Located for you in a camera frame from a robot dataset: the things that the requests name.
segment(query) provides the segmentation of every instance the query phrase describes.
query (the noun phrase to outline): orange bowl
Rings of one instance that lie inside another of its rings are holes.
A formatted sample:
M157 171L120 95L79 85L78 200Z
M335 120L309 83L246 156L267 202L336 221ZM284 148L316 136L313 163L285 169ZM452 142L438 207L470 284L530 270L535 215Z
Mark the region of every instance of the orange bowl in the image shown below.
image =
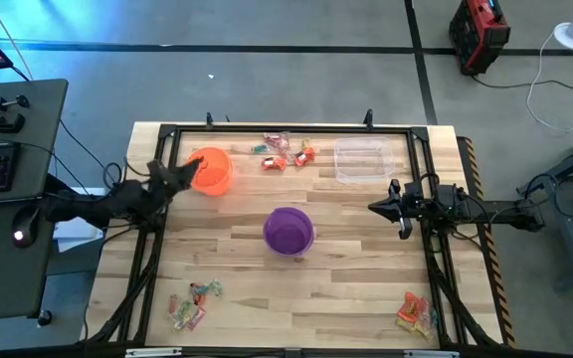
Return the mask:
M203 158L191 186L195 190L211 196L225 194L231 186L234 166L229 154L220 148L205 147L193 152L188 161Z

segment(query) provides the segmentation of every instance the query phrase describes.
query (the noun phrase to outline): purple bowl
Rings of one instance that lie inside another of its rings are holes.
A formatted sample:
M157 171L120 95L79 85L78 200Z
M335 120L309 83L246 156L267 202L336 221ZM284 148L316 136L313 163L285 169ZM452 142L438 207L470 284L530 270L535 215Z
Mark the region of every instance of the purple bowl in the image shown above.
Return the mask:
M289 258L300 256L313 244L313 223L296 208L277 208L267 217L263 236L276 254Z

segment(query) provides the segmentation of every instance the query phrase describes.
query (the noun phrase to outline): red power station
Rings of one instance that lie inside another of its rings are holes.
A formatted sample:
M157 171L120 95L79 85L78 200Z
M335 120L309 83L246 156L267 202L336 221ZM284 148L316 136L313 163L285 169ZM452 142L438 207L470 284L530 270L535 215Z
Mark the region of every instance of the red power station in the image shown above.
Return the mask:
M462 74L484 74L507 44L509 26L497 0L462 0L450 23Z

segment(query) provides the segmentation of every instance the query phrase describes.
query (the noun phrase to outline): computer mouse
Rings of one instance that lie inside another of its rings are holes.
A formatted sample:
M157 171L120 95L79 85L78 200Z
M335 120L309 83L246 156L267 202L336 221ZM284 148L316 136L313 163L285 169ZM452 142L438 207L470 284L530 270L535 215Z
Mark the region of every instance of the computer mouse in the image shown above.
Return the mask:
M12 220L12 243L17 248L28 248L37 240L39 207L28 205L21 208Z

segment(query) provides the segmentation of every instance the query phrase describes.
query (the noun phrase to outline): wooden table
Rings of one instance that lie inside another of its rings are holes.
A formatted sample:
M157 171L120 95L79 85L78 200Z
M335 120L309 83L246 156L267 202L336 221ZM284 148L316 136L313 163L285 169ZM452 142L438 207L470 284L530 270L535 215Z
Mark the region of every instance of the wooden table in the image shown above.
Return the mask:
M160 122L134 125L127 157L146 171L153 158ZM466 187L462 161L451 126L429 126L432 153L442 183ZM178 163L203 146L226 149L233 159L229 193L207 197L178 194L169 208L147 333L147 345L435 348L395 324L404 293L430 298L419 225L407 241L398 225L369 212L367 204L387 196L389 180L342 184L334 176L334 141L356 134L290 134L292 145L310 138L315 161L285 172L263 171L263 156L250 153L262 142L258 133L183 133ZM403 136L387 135L395 153L393 177L411 180ZM169 157L166 146L163 163ZM276 207L306 212L317 232L302 257L278 257L263 241L262 225ZM460 227L472 234L474 227ZM91 334L123 299L137 233L108 243L102 252L87 319ZM451 239L459 292L486 333L501 341L482 253L470 242ZM192 281L219 279L223 297L208 296L207 315L194 331L175 332L166 317L170 294L187 295ZM139 314L132 314L130 336ZM450 307L447 326L455 337Z

